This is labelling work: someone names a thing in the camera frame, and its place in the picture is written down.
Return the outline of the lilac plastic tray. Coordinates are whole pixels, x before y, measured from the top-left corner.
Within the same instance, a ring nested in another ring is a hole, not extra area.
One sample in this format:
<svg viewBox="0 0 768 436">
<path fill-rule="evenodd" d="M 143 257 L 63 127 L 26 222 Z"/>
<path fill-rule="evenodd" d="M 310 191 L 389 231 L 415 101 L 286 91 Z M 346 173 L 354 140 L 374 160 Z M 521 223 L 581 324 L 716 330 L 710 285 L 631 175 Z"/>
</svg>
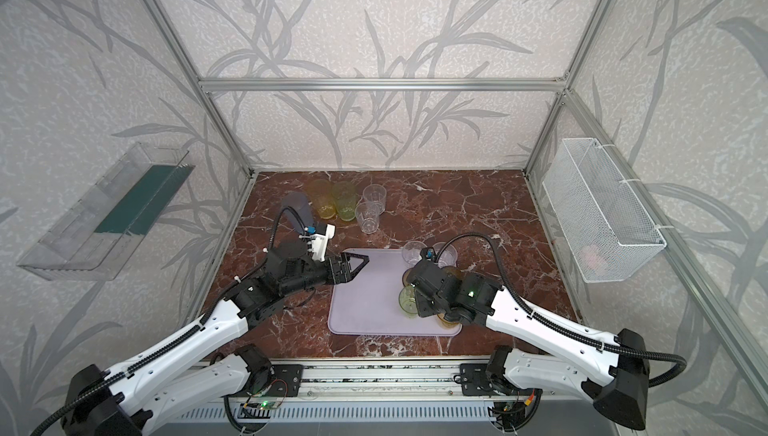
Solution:
<svg viewBox="0 0 768 436">
<path fill-rule="evenodd" d="M 459 325 L 447 326 L 438 317 L 421 318 L 400 305 L 402 276 L 409 265 L 399 249 L 354 248 L 369 258 L 349 283 L 333 288 L 328 328 L 336 335 L 453 337 Z"/>
</svg>

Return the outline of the green cup back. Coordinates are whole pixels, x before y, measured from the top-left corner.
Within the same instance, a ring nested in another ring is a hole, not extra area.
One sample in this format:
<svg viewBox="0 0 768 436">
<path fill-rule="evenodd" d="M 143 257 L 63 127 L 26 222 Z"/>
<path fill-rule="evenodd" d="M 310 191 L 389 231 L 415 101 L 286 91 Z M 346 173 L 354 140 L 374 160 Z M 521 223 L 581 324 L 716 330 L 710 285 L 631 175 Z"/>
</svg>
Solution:
<svg viewBox="0 0 768 436">
<path fill-rule="evenodd" d="M 403 313 L 409 318 L 418 316 L 416 292 L 413 285 L 405 286 L 398 295 L 398 304 Z"/>
</svg>

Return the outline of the clear cup back row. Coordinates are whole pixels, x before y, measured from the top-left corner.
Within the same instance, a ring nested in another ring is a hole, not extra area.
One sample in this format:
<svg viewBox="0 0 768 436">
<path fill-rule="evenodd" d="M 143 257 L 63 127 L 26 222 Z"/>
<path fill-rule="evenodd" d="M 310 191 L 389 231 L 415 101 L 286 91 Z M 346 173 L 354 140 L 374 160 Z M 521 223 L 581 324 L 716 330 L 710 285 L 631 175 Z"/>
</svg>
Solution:
<svg viewBox="0 0 768 436">
<path fill-rule="evenodd" d="M 365 202 L 377 205 L 381 211 L 386 209 L 387 190 L 383 185 L 368 185 L 362 195 Z"/>
</svg>

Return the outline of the olive green textured cup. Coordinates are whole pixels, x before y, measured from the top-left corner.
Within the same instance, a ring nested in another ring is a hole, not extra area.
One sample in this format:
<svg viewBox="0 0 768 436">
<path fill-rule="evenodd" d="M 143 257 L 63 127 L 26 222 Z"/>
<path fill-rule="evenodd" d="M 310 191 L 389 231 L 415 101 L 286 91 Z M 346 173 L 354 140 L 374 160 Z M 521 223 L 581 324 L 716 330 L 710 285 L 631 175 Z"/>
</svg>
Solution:
<svg viewBox="0 0 768 436">
<path fill-rule="evenodd" d="M 412 275 L 413 269 L 407 269 L 402 276 L 402 284 L 404 287 L 413 286 L 415 277 Z"/>
</svg>

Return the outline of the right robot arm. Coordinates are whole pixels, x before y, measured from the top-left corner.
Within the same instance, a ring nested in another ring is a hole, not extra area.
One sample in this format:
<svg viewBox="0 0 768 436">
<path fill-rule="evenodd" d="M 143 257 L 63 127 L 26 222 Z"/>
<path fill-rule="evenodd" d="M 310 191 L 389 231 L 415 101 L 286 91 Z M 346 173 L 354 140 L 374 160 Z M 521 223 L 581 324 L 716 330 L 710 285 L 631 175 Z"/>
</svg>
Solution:
<svg viewBox="0 0 768 436">
<path fill-rule="evenodd" d="M 483 326 L 542 350 L 540 356 L 496 350 L 487 373 L 498 391 L 561 391 L 590 401 L 617 425 L 643 431 L 650 388 L 675 379 L 687 367 L 679 355 L 647 350 L 634 331 L 612 334 L 574 323 L 482 275 L 458 277 L 421 260 L 405 280 L 414 290 L 420 317 L 440 315 L 450 323 Z"/>
</svg>

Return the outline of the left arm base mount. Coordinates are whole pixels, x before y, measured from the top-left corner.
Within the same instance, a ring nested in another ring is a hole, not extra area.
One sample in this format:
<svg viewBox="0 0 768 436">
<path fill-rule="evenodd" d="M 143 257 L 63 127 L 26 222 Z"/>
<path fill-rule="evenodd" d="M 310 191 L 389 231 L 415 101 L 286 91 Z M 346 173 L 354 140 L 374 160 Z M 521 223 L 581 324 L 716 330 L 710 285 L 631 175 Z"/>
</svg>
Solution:
<svg viewBox="0 0 768 436">
<path fill-rule="evenodd" d="M 293 398 L 299 394 L 304 366 L 301 364 L 277 364 L 268 371 L 251 376 L 242 393 L 254 397 Z"/>
</svg>

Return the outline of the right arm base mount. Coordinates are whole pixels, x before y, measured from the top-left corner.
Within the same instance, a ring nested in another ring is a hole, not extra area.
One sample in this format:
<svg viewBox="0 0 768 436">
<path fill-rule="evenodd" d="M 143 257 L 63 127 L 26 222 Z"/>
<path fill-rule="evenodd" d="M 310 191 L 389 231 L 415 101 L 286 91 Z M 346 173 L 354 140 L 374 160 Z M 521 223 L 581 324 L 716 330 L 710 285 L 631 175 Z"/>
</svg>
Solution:
<svg viewBox="0 0 768 436">
<path fill-rule="evenodd" d="M 463 396 L 502 396 L 504 387 L 499 378 L 492 374 L 486 364 L 463 363 L 454 381 L 461 387 Z"/>
</svg>

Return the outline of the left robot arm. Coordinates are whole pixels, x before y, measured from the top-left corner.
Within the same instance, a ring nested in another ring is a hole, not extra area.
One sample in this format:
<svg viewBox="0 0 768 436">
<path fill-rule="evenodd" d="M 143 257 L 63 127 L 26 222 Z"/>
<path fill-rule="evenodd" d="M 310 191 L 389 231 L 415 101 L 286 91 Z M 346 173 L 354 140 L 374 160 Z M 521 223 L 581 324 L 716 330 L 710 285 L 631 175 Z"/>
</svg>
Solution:
<svg viewBox="0 0 768 436">
<path fill-rule="evenodd" d="M 318 240 L 268 249 L 255 269 L 230 284 L 187 326 L 106 370 L 90 365 L 77 373 L 64 406 L 33 434 L 42 435 L 60 424 L 67 435 L 149 435 L 214 397 L 248 387 L 261 390 L 269 383 L 271 364 L 253 345 L 205 371 L 187 371 L 281 311 L 291 295 L 349 283 L 368 263 L 362 254 L 327 254 Z"/>
</svg>

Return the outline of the amber faceted cup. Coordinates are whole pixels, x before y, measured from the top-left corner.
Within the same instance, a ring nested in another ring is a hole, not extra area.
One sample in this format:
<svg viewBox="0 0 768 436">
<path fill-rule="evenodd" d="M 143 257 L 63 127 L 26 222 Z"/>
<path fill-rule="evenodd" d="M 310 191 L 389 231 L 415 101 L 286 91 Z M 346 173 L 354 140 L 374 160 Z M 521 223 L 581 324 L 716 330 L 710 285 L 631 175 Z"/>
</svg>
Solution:
<svg viewBox="0 0 768 436">
<path fill-rule="evenodd" d="M 462 323 L 459 320 L 453 316 L 447 315 L 446 313 L 438 314 L 437 318 L 441 326 L 446 329 L 455 329 L 462 326 Z"/>
</svg>

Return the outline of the clear faceted cup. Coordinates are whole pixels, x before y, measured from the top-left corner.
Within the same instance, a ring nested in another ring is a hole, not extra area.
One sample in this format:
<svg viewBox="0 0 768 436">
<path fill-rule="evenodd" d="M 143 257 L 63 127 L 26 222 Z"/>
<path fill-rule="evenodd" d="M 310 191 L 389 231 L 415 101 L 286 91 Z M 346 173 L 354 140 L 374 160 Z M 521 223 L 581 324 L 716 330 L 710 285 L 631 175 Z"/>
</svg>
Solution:
<svg viewBox="0 0 768 436">
<path fill-rule="evenodd" d="M 442 252 L 442 256 L 437 261 L 437 265 L 440 268 L 455 267 L 458 261 L 457 250 L 451 245 L 449 245 L 446 250 L 443 250 L 444 247 L 445 247 L 444 242 L 436 243 L 433 246 L 436 254 L 438 254 L 439 252 Z"/>
</svg>

